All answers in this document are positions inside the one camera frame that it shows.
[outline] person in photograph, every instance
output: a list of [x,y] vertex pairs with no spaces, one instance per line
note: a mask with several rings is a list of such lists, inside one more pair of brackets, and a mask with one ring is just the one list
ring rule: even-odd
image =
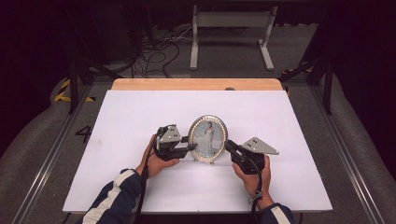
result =
[[215,130],[212,126],[212,122],[207,123],[207,128],[204,132],[204,138],[201,141],[201,144],[198,144],[198,151],[201,153],[203,157],[212,157],[213,156],[213,136],[215,135]]

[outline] person's left hand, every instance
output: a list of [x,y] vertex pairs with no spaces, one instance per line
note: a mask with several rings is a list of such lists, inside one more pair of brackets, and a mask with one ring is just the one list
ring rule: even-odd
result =
[[[140,162],[139,166],[137,166],[135,169],[140,175],[142,175],[143,168],[145,166],[146,157],[149,154],[149,147],[154,141],[155,141],[155,134],[151,136],[151,140],[149,141],[145,153],[143,154],[142,161]],[[155,154],[154,148],[151,150],[151,154],[152,155],[149,156],[148,158],[148,178],[152,178],[155,175],[159,174],[160,171],[164,168],[171,167],[179,163],[179,159],[173,159],[170,161],[161,160]]]

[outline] picture frame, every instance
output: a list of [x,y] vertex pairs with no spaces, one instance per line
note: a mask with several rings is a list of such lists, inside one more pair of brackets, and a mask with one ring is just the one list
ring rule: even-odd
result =
[[189,131],[189,144],[198,144],[191,152],[196,161],[214,163],[225,150],[228,132],[224,122],[216,116],[198,118]]

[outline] hand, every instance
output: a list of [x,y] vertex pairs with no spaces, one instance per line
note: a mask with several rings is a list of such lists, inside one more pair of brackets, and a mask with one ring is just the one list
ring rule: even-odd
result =
[[[257,206],[260,210],[274,203],[269,193],[270,182],[271,182],[271,169],[270,169],[270,158],[264,155],[265,167],[262,169],[262,200],[258,200]],[[233,169],[236,175],[244,181],[245,189],[250,197],[256,194],[257,186],[259,185],[259,177],[257,175],[245,175],[241,168],[233,163]]]
[[[142,175],[143,168],[145,167],[146,157],[149,154],[149,147],[155,141],[155,135],[151,136],[151,140],[146,147],[145,153],[143,154],[142,161],[139,166],[136,167],[136,171]],[[170,161],[163,161],[155,155],[154,148],[151,150],[151,156],[148,158],[148,178],[152,178],[159,174],[163,168],[171,167],[179,163],[179,159],[173,159]]]

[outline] person's right hand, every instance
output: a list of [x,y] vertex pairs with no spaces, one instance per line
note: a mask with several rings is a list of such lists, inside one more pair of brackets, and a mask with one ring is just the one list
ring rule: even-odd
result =
[[[271,182],[271,168],[270,158],[264,155],[265,167],[262,169],[262,200],[258,200],[257,206],[260,210],[274,203],[269,193],[270,182]],[[250,197],[256,195],[257,186],[259,185],[259,177],[257,175],[245,175],[241,168],[233,163],[233,169],[236,175],[242,179],[245,185],[245,189]]]

